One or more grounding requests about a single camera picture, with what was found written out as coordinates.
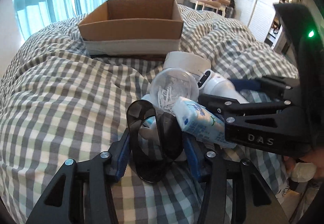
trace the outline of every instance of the bed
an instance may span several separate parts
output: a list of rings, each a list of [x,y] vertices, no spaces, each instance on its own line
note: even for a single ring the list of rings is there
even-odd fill
[[[210,60],[224,77],[277,75],[297,78],[284,56],[255,40],[235,19],[179,5],[184,27],[180,51]],[[10,63],[0,85],[0,197],[17,223],[67,158],[83,161],[107,150],[126,128],[126,110],[147,94],[162,62],[91,58],[77,28],[84,16],[51,24],[32,35]],[[250,102],[264,94],[241,91]],[[246,157],[279,201],[287,191],[281,156],[243,146],[223,149],[226,159]],[[119,223],[195,223],[204,185],[185,163],[175,163],[157,184],[143,182],[128,166],[112,188]],[[226,218],[231,216],[231,182]]]

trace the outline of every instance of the silver screw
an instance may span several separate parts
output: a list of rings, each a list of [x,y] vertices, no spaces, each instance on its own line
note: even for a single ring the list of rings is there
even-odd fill
[[[101,158],[107,158],[107,157],[109,157],[109,156],[110,156],[110,154],[109,154],[107,151],[102,152],[102,153],[100,154],[100,157],[101,157]]]
[[[246,166],[249,166],[249,165],[250,165],[250,161],[247,160],[247,159],[244,159],[244,160],[242,161],[242,163],[243,163],[243,165],[246,165]]]
[[[234,119],[234,117],[228,117],[227,119],[226,119],[226,122],[228,122],[228,123],[233,123],[235,121],[235,119]]]
[[[70,166],[73,164],[73,162],[74,162],[73,159],[69,158],[69,159],[65,160],[64,164],[66,164],[67,166]]]
[[[213,151],[208,151],[208,152],[206,153],[206,155],[207,155],[208,157],[210,157],[210,158],[213,158],[213,157],[216,156],[216,153],[213,152]]]

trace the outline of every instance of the green led indicator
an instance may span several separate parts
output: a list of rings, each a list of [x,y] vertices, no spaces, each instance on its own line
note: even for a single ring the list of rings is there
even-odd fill
[[[311,38],[312,36],[314,36],[314,31],[312,30],[309,34],[308,34],[308,37]]]

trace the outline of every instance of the gingham fabric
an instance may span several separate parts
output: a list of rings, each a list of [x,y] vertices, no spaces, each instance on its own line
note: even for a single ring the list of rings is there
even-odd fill
[[[184,20],[180,50],[208,59],[225,77],[274,74],[297,77],[283,56],[257,42],[247,27],[213,12],[179,6]],[[67,158],[88,160],[107,150],[126,128],[126,110],[149,92],[162,63],[125,58],[91,59],[77,23],[84,16],[32,35],[10,63],[0,87],[0,196],[17,223],[25,223],[43,190]],[[266,101],[255,92],[251,102]],[[281,157],[237,146],[224,157],[246,157],[278,193],[287,175]],[[226,219],[231,215],[227,185]],[[113,186],[119,223],[195,223],[204,185],[185,162],[157,184],[143,182],[128,166]]]

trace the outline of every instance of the white tape roll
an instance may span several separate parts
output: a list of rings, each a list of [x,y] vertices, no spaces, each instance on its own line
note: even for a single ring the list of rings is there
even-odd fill
[[[169,52],[165,58],[163,69],[181,68],[193,74],[195,79],[199,79],[206,69],[211,68],[209,60],[205,60],[193,53],[172,51]]]

